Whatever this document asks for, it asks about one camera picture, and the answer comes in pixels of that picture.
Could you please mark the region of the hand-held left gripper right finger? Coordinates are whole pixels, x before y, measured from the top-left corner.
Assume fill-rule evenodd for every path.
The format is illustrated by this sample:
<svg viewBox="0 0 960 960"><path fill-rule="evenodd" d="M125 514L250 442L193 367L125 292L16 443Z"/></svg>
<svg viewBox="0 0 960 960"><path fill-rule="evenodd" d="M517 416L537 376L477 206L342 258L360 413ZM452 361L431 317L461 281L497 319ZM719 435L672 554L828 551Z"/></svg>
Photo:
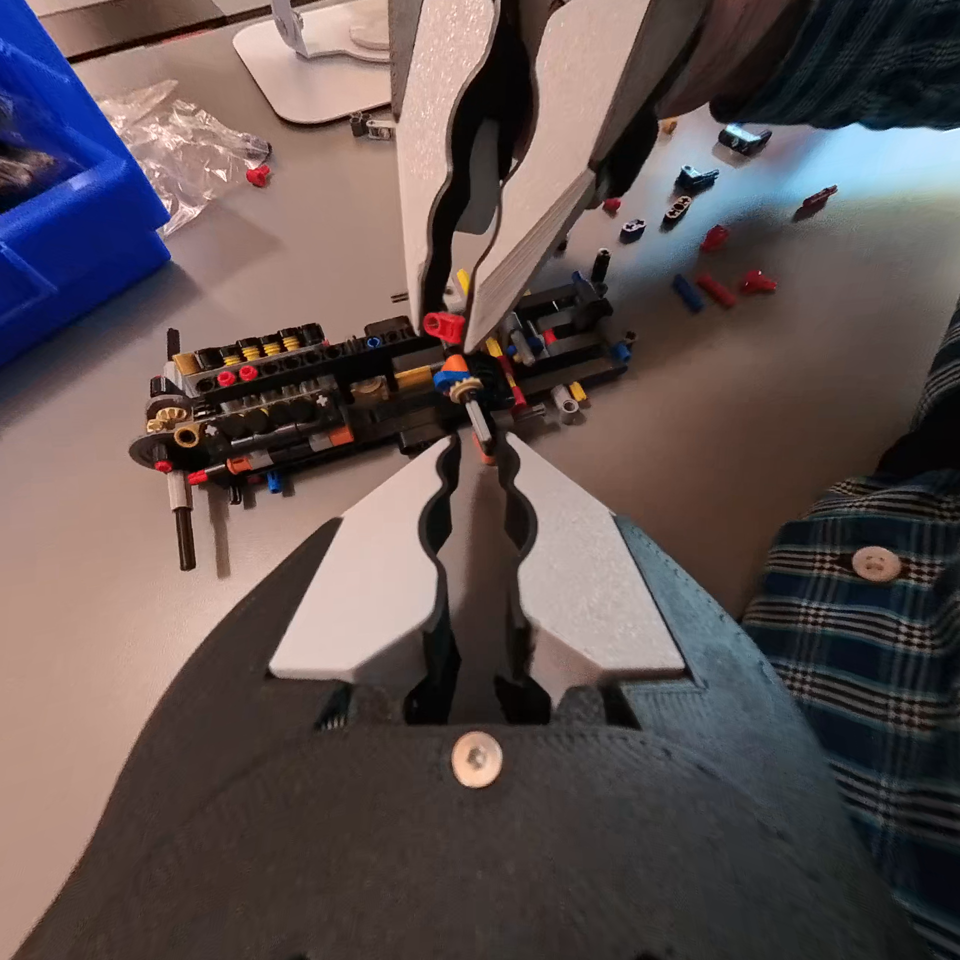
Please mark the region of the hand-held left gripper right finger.
<svg viewBox="0 0 960 960"><path fill-rule="evenodd" d="M615 515L513 432L498 439L496 466L516 551L507 650L522 703L550 714L570 690L685 678Z"/></svg>

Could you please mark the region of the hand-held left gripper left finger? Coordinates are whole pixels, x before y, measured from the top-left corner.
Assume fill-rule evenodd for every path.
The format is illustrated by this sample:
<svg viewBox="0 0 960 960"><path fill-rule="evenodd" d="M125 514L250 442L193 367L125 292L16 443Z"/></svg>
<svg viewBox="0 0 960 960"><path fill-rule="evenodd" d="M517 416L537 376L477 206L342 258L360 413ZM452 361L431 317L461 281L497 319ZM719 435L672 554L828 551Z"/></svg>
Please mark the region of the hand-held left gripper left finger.
<svg viewBox="0 0 960 960"><path fill-rule="evenodd" d="M283 680L397 694L410 724L449 720L460 669L439 553L460 438L434 442L349 508L270 662Z"/></svg>

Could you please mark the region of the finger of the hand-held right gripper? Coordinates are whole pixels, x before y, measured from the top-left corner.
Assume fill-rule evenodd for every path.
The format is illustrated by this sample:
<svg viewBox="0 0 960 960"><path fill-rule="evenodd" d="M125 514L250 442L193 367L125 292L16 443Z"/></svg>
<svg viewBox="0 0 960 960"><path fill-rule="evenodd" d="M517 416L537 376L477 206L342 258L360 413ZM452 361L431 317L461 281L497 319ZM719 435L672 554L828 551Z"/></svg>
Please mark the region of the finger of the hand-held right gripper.
<svg viewBox="0 0 960 960"><path fill-rule="evenodd" d="M462 111L494 49L497 1L389 2L391 109L410 318L421 330L428 278L445 293L453 235L487 234L499 199L498 122Z"/></svg>
<svg viewBox="0 0 960 960"><path fill-rule="evenodd" d="M684 69L706 1L569 2L534 60L535 117L472 277L464 349L517 305L579 215L629 187L657 137L654 103Z"/></svg>

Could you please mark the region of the lego axle with tan gear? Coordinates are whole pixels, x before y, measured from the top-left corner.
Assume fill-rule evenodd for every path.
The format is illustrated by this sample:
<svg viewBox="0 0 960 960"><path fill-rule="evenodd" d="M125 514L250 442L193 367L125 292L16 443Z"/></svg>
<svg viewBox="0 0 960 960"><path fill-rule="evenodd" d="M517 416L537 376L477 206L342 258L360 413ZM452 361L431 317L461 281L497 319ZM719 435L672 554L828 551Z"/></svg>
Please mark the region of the lego axle with tan gear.
<svg viewBox="0 0 960 960"><path fill-rule="evenodd" d="M482 462L487 466L494 465L497 444L494 428L482 406L485 385L470 369L466 357L457 352L448 354L433 374L433 384L439 394L465 411Z"/></svg>

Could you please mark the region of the black lego vehicle chassis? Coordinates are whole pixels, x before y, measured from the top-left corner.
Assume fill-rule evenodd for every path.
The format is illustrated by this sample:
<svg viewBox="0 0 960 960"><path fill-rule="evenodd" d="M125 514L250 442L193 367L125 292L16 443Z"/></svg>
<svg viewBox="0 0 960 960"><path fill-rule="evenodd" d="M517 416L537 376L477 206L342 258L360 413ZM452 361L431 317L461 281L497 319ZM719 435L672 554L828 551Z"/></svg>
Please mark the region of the black lego vehicle chassis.
<svg viewBox="0 0 960 960"><path fill-rule="evenodd" d="M441 342L406 316L368 324L330 341L316 322L284 327L222 347L180 351L167 332L162 374L150 379L145 424L130 444L133 462L161 475L174 519L178 567L196 567L193 491L217 487L240 505L264 484L280 494L290 476L394 444L414 458L470 428L466 411L434 388L449 354L462 354L485 385L482 406L498 436L556 414L576 422L585 388L621 377L637 333L612 334L601 248L589 276L522 295L476 351Z"/></svg>

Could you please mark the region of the person's right forearm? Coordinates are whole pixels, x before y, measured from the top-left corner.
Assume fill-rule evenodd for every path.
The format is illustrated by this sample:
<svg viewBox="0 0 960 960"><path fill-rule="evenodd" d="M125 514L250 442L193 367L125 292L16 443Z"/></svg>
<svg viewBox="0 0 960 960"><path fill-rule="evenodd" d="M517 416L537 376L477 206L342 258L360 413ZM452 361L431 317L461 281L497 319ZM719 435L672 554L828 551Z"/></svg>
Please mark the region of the person's right forearm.
<svg viewBox="0 0 960 960"><path fill-rule="evenodd" d="M716 1L658 118L840 129L959 125L957 1Z"/></svg>

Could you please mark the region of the white monitor stand base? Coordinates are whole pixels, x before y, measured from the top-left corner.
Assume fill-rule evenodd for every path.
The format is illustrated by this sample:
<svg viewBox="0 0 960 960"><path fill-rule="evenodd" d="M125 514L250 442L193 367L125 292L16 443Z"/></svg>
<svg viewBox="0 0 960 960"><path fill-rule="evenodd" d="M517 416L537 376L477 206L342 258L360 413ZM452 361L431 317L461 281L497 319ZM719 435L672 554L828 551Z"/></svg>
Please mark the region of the white monitor stand base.
<svg viewBox="0 0 960 960"><path fill-rule="evenodd" d="M325 124L389 105L388 11L386 1L272 1L270 19L239 30L233 47L280 119Z"/></svg>

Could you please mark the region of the clear plastic bag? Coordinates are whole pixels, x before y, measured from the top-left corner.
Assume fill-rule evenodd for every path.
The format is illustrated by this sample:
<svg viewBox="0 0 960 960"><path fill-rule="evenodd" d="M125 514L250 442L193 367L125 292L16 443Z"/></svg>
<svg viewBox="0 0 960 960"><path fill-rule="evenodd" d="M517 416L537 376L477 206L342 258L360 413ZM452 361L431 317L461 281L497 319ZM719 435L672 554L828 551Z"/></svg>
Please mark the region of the clear plastic bag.
<svg viewBox="0 0 960 960"><path fill-rule="evenodd" d="M157 231L162 239L246 184L273 154L269 141L224 125L177 89L165 79L95 100L169 214Z"/></svg>

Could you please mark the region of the blue plastic bin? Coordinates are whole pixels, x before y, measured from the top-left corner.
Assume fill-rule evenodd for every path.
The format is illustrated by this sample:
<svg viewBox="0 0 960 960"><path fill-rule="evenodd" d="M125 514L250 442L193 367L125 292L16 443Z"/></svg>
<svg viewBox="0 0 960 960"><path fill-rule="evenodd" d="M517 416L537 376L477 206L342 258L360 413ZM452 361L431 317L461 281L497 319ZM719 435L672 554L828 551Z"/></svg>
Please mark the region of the blue plastic bin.
<svg viewBox="0 0 960 960"><path fill-rule="evenodd" d="M170 258L159 195L26 2L2 2L1 363Z"/></svg>

